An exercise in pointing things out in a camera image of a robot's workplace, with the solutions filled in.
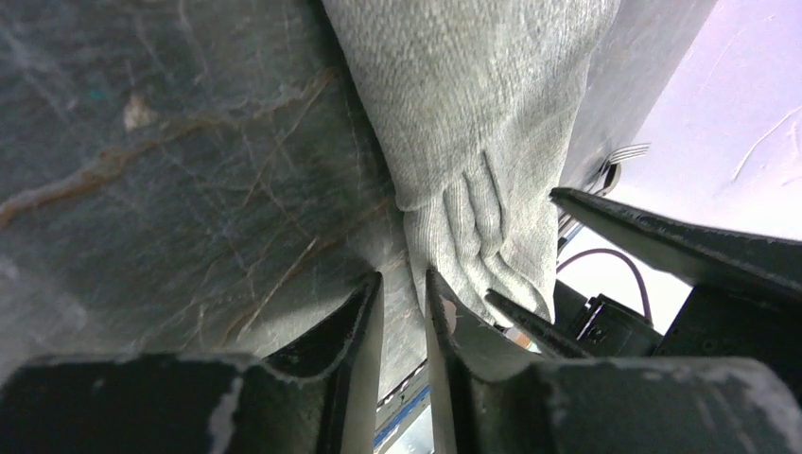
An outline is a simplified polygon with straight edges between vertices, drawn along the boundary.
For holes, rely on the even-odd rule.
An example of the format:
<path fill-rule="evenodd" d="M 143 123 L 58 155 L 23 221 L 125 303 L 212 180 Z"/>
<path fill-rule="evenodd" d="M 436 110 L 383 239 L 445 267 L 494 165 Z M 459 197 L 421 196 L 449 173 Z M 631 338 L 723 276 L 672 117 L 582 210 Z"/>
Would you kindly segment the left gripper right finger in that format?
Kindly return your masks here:
<path fill-rule="evenodd" d="M 426 273 L 427 362 L 438 453 L 543 453 L 536 356 Z"/>

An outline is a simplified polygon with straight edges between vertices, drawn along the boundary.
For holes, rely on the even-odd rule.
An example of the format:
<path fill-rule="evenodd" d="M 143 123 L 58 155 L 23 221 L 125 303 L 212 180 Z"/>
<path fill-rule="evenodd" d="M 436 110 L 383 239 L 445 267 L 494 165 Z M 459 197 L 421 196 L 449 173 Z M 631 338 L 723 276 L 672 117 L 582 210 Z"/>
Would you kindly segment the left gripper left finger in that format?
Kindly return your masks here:
<path fill-rule="evenodd" d="M 370 453 L 383 341 L 383 277 L 265 360 L 273 453 Z"/>

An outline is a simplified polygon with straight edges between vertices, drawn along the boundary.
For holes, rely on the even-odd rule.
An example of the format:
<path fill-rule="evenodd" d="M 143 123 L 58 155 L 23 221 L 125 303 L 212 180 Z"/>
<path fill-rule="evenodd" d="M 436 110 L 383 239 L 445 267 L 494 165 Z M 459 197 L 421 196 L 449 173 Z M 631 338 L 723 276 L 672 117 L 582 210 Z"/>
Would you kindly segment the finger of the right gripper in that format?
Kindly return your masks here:
<path fill-rule="evenodd" d="M 543 355 L 549 358 L 589 358 L 589 352 L 583 349 L 576 340 L 558 330 L 552 323 L 531 313 L 500 293 L 489 290 L 485 301 L 510 319 L 514 326 L 525 333 Z"/>
<path fill-rule="evenodd" d="M 801 243 L 685 223 L 572 188 L 553 203 L 648 266 L 690 286 L 801 299 Z"/>

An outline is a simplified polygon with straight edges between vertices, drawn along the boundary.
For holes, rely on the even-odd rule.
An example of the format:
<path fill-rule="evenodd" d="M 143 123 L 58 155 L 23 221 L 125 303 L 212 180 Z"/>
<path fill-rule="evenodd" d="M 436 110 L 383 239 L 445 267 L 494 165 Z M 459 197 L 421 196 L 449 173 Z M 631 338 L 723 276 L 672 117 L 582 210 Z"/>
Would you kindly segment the silver fork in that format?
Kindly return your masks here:
<path fill-rule="evenodd" d="M 646 142 L 617 148 L 610 152 L 602 161 L 596 180 L 589 188 L 596 195 L 608 194 L 620 180 L 622 165 L 627 161 L 645 156 L 650 147 L 651 143 Z"/>

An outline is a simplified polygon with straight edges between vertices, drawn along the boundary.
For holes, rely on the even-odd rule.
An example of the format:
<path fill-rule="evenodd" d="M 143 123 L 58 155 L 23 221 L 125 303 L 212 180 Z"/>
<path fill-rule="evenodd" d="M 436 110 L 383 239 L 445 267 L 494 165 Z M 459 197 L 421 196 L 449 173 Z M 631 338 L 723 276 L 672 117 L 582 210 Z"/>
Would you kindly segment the grey cloth napkin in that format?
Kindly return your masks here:
<path fill-rule="evenodd" d="M 482 318 L 494 290 L 553 320 L 560 180 L 616 1 L 328 1 L 403 215 L 413 282 Z"/>

